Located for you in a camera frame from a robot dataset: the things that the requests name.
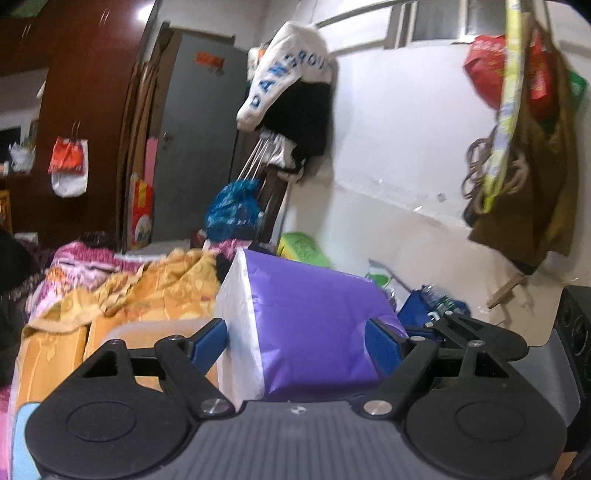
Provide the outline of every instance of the white wall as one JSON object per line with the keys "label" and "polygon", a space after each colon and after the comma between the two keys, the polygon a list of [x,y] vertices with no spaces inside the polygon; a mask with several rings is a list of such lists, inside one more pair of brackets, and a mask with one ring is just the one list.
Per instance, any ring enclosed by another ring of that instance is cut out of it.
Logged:
{"label": "white wall", "polygon": [[[303,0],[305,21],[316,22],[367,3]],[[287,0],[273,0],[263,33],[277,28]],[[591,79],[591,27],[565,5],[550,4],[556,38],[573,66]],[[331,50],[343,51],[384,37],[389,11],[374,12],[322,29]],[[580,221],[571,258],[555,255],[530,279],[524,299],[492,312],[487,298],[515,268],[500,254],[466,240],[460,184],[465,151],[494,125],[493,112],[475,95],[463,72],[468,46],[447,42],[398,50],[364,49],[337,56],[334,138],[319,174],[292,189],[285,230],[312,234],[335,267],[364,274],[376,258],[413,287],[438,283],[466,300],[475,316],[546,342],[562,283],[591,284],[591,199],[580,195]],[[580,112],[581,182],[591,160],[591,109]]]}
{"label": "white wall", "polygon": [[0,77],[0,130],[21,127],[21,141],[31,121],[39,117],[37,93],[47,78],[46,70]]}
{"label": "white wall", "polygon": [[162,0],[145,57],[150,57],[163,21],[170,21],[172,27],[236,35],[236,47],[248,50],[259,42],[267,3],[268,0]]}

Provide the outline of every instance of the window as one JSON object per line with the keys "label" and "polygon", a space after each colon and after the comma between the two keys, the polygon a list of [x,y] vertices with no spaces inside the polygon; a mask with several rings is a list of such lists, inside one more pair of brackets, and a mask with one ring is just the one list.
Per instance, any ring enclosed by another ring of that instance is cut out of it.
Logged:
{"label": "window", "polygon": [[467,35],[505,33],[505,0],[468,0]]}
{"label": "window", "polygon": [[401,8],[397,43],[502,35],[505,18],[505,0],[421,0]]}
{"label": "window", "polygon": [[413,7],[416,10],[414,41],[445,40],[462,36],[460,0],[423,0]]}

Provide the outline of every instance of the yellow strip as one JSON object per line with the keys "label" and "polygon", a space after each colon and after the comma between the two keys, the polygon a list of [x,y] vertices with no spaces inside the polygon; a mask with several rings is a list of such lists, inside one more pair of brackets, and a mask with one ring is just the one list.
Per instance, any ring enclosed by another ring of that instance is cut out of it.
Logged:
{"label": "yellow strip", "polygon": [[521,37],[521,0],[506,0],[507,34],[505,81],[499,126],[496,129],[491,157],[488,160],[489,169],[484,181],[483,211],[488,213],[496,197],[501,193],[505,175],[511,139],[517,127],[517,117],[521,104],[521,86],[525,72],[525,55]]}

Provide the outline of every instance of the blue object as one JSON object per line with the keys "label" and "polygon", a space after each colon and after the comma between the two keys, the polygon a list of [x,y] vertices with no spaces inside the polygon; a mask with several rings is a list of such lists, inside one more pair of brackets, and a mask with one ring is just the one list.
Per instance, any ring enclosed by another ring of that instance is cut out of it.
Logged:
{"label": "blue object", "polygon": [[25,443],[25,426],[39,405],[41,404],[25,403],[18,410],[12,437],[12,480],[39,480],[41,478]]}
{"label": "blue object", "polygon": [[398,312],[398,319],[406,327],[423,327],[425,323],[430,322],[429,306],[423,301],[421,292],[413,290],[407,301]]}
{"label": "blue object", "polygon": [[191,363],[203,375],[207,374],[227,344],[228,327],[226,326],[226,322],[220,321],[197,341],[191,357]]}
{"label": "blue object", "polygon": [[402,363],[402,353],[399,342],[404,342],[402,336],[395,338],[384,331],[373,320],[365,323],[365,348],[383,377],[388,377]]}
{"label": "blue object", "polygon": [[205,215],[207,237],[254,239],[261,209],[256,201],[258,180],[237,180],[222,188]]}

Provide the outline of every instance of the hanging bag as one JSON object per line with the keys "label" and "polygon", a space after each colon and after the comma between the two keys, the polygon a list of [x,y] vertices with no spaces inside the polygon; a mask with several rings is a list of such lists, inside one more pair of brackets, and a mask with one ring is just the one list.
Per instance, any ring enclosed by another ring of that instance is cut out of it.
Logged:
{"label": "hanging bag", "polygon": [[57,137],[53,145],[51,161],[47,173],[74,173],[84,175],[84,152],[81,140],[78,140],[80,122],[72,125],[70,138]]}
{"label": "hanging bag", "polygon": [[[554,83],[551,55],[537,29],[534,30],[528,52],[526,75],[529,77],[530,108],[536,120],[556,117],[558,99]],[[476,37],[464,63],[464,69],[478,95],[488,106],[501,108],[501,93],[505,76],[506,38],[480,35]]]}
{"label": "hanging bag", "polygon": [[569,70],[548,33],[536,22],[533,29],[552,58],[549,67],[554,79],[551,88],[557,92],[556,125],[548,135],[534,118],[532,77],[525,75],[511,151],[527,162],[527,175],[512,189],[505,188],[514,182],[508,176],[503,192],[485,215],[479,214],[482,184],[474,182],[475,188],[469,192],[472,202],[465,213],[473,228],[470,240],[499,251],[526,274],[536,270],[548,251],[570,253],[579,186]]}
{"label": "hanging bag", "polygon": [[58,197],[72,198],[79,197],[86,192],[88,186],[88,140],[78,139],[78,127],[76,131],[72,127],[72,138],[65,139],[58,146],[56,155],[56,166],[59,168],[52,171],[51,165],[51,187]]}

